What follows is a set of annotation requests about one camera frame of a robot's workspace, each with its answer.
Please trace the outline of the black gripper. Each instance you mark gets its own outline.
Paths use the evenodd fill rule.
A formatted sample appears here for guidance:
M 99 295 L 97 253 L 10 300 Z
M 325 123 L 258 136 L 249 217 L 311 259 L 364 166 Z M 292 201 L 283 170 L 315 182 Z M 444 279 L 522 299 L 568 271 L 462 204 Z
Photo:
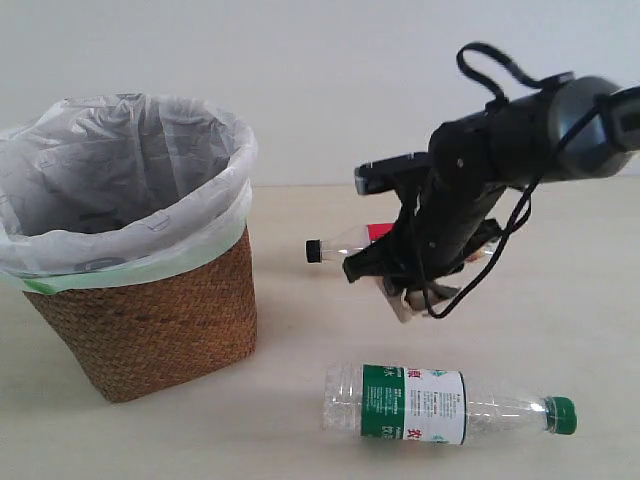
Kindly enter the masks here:
M 428 152 L 434 163 L 407 192 L 394 226 L 394 252 L 412 273 L 449 270 L 463 249 L 466 260 L 479 260 L 492 255 L 500 240 L 498 221 L 483 220 L 499 197 L 492 192 L 498 171 L 486 132 L 446 122 L 432 134 Z M 349 283 L 400 273 L 388 239 L 347 256 L 342 269 Z

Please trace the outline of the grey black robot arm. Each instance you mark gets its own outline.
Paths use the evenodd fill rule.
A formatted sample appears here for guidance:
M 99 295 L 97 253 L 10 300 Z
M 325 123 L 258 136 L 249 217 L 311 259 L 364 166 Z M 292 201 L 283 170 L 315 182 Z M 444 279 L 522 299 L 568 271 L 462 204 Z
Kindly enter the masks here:
M 639 90 L 587 76 L 443 123 L 424 152 L 363 164 L 359 194 L 396 192 L 391 231 L 347 257 L 349 282 L 409 286 L 456 270 L 508 188 L 616 175 L 639 150 Z

